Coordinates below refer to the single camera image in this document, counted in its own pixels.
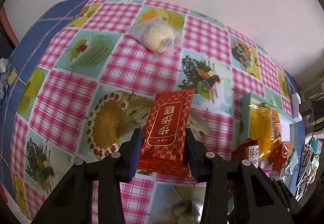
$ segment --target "checkered tablecloth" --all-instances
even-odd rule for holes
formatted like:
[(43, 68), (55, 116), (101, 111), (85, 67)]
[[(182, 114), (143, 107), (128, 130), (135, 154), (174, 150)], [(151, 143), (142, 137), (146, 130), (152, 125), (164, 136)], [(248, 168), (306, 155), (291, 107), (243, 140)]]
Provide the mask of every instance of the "checkered tablecloth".
[[(51, 149), (51, 159), (54, 159), (53, 156), (62, 156), (70, 165), (75, 157), (87, 160), (89, 157), (84, 155), (82, 149), (87, 138), (83, 135), (90, 110), (96, 105), (95, 101), (98, 102), (103, 97), (98, 96), (100, 92), (110, 86), (115, 90), (154, 97), (159, 92), (179, 90), (183, 79), (182, 59), (188, 53), (192, 58), (211, 62), (214, 72), (218, 73), (220, 68), (226, 72), (221, 80), (227, 80), (224, 90), (229, 93), (223, 100), (228, 105), (227, 108), (222, 109), (220, 105), (217, 108), (199, 105), (202, 98), (198, 98), (193, 104), (197, 114), (211, 129), (211, 133), (201, 139), (209, 151), (230, 159), (233, 134), (238, 131), (236, 126), (239, 124), (235, 121), (241, 117), (241, 99), (248, 93), (267, 98), (266, 91), (270, 91), (281, 99), (282, 106), (279, 107), (291, 116), (291, 101), (286, 98), (287, 95), (284, 95), (278, 82), (278, 73), (285, 76), (285, 70), (253, 41), (236, 30), (198, 12), (160, 1), (88, 0), (85, 11), (93, 5), (96, 5), (96, 9), (92, 14), (78, 15), (84, 20), (82, 26), (63, 28), (48, 44), (37, 65), (44, 73), (42, 83), (35, 85), (35, 77), (32, 75), (30, 82), (34, 87), (26, 90), (29, 101), (27, 104), (25, 98), (24, 102), (24, 108), (28, 105), (27, 111), (20, 111), (15, 117), (10, 166), (16, 173), (16, 178), (24, 183), (20, 192), (26, 198), (29, 218), (34, 218), (48, 194), (26, 173), (28, 140), (32, 138), (42, 148), (46, 146)], [(183, 19), (184, 50), (178, 50), (173, 56), (163, 60), (155, 58), (140, 42), (127, 34), (130, 26), (155, 11), (177, 26), (181, 25), (179, 20), (181, 22)], [(83, 63), (75, 67), (72, 58), (71, 63), (66, 64), (76, 42), (94, 35), (100, 40), (110, 37), (113, 48), (109, 54), (106, 51), (99, 52), (98, 55), (105, 56), (100, 62), (96, 60), (95, 65)], [(254, 52), (258, 75), (252, 75), (241, 67), (240, 59), (232, 51), (233, 38), (236, 42), (248, 45)], [(197, 184), (193, 177), (181, 179), (159, 174), (136, 174), (130, 183), (120, 184), (126, 223), (147, 221), (154, 190), (161, 183), (191, 187), (205, 185)], [(92, 216), (92, 223), (97, 224), (97, 182), (94, 184)]]

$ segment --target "tablecloth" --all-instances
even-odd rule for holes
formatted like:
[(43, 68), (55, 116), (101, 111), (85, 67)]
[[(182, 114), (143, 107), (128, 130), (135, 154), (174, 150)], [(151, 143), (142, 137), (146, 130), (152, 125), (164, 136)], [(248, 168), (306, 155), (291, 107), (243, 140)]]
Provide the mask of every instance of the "tablecloth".
[[(182, 49), (171, 57), (155, 58), (126, 33), (155, 16), (182, 33)], [(192, 60), (212, 82), (212, 95), (190, 68)], [(197, 11), (154, 0), (88, 0), (51, 39), (24, 86), (11, 140), (17, 204), (33, 219), (76, 157), (96, 161), (119, 148), (119, 142), (100, 146), (103, 141), (94, 137), (96, 117), (108, 101), (123, 101), (120, 108), (129, 117), (146, 115), (143, 104), (157, 93), (196, 86), (192, 107), (211, 129), (200, 140), (229, 159), (244, 95), (255, 93), (291, 116), (286, 76), (252, 40)], [(142, 120), (133, 118), (134, 126)], [(204, 189), (192, 177), (138, 171), (129, 184), (120, 184), (126, 223), (168, 221), (174, 204), (203, 200)], [(97, 183), (92, 214), (98, 223)]]

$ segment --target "orange snack package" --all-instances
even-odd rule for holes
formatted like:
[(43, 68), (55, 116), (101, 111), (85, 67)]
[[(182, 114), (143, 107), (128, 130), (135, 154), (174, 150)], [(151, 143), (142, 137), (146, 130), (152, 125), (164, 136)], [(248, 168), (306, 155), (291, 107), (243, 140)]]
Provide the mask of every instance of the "orange snack package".
[(157, 95), (144, 127), (137, 168), (164, 175), (189, 176), (185, 158), (186, 123), (195, 88)]

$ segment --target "red snack package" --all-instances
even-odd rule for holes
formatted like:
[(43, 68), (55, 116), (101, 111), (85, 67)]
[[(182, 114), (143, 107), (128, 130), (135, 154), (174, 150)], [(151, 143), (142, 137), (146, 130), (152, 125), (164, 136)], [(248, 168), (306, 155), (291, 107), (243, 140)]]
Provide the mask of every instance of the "red snack package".
[(189, 176), (186, 123), (195, 88), (158, 94), (144, 128), (138, 169)]
[(274, 144), (268, 161), (273, 164), (274, 169), (280, 174), (289, 158), (289, 150), (286, 144), (278, 138)]

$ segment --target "yellow snack package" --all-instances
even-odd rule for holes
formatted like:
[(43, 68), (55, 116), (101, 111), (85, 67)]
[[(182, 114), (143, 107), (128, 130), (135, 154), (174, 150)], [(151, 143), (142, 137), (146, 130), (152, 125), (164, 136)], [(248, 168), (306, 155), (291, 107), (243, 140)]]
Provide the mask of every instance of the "yellow snack package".
[(251, 104), (250, 138), (259, 143), (259, 159), (266, 159), (273, 142), (281, 137), (278, 112), (266, 104)]

